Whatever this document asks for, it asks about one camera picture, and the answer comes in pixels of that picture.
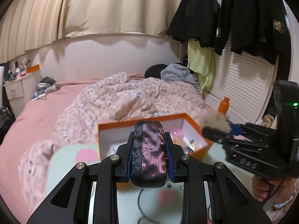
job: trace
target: bracelet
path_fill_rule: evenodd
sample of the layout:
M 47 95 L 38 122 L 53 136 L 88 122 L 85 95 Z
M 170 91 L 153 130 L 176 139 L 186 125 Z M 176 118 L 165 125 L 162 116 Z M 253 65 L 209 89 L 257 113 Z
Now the bracelet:
M 295 184 L 295 191 L 292 194 L 292 196 L 284 203 L 281 203 L 281 204 L 273 203 L 272 207 L 274 208 L 274 210 L 278 211 L 278 210 L 281 210 L 283 207 L 285 207 L 288 203 L 290 203 L 294 199 L 294 196 L 296 195 L 296 193 L 297 193 L 297 185 Z

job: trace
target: blue fabric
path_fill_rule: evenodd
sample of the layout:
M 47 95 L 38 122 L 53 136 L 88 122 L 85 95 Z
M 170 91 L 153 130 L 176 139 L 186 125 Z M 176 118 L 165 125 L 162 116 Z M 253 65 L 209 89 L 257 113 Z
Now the blue fabric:
M 171 180 L 171 182 L 174 181 L 174 171 L 173 171 L 173 162 L 172 162 L 172 158 L 171 158 L 171 154 L 170 154 L 170 150 L 169 150 L 169 146 L 168 146 L 168 142 L 167 139 L 165 137 L 165 146 L 166 146 L 166 155 L 168 157 L 168 176 Z
M 132 155 L 133 155 L 133 141 L 132 141 L 132 145 L 131 145 L 130 156 L 129 156 L 128 163 L 127 163 L 127 179 L 128 179 L 128 182 L 130 181 L 130 177 L 131 177 Z
M 44 94 L 44 93 L 46 93 L 46 90 L 45 90 L 45 89 L 43 89 L 43 90 L 41 90 L 41 91 L 38 91 L 38 92 L 35 92 L 35 93 L 32 95 L 32 99 L 35 99 L 35 98 L 37 98 L 39 95 L 42 95 L 42 94 Z
M 244 133 L 239 125 L 230 124 L 229 126 L 231 128 L 230 134 L 233 136 L 242 135 Z

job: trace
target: pink ball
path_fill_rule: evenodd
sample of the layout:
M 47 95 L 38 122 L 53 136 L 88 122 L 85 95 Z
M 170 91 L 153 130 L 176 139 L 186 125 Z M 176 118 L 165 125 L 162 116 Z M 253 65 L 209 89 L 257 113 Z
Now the pink ball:
M 183 139 L 184 138 L 184 132 L 181 128 L 174 128 L 171 130 L 171 134 L 173 136 L 173 138 L 181 138 Z

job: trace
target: drawer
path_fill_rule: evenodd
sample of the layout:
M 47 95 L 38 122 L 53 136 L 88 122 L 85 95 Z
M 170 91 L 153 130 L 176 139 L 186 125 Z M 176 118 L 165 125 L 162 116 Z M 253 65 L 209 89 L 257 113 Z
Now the drawer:
M 22 82 L 18 81 L 5 86 L 5 91 L 8 99 L 15 99 L 24 96 Z

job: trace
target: nightstand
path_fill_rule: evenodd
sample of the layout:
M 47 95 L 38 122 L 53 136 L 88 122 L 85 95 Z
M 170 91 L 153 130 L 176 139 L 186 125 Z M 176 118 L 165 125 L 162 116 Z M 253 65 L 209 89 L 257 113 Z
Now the nightstand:
M 32 99 L 32 95 L 36 92 L 36 86 L 40 81 L 41 73 L 35 71 L 3 85 L 15 118 L 23 111 L 26 103 Z

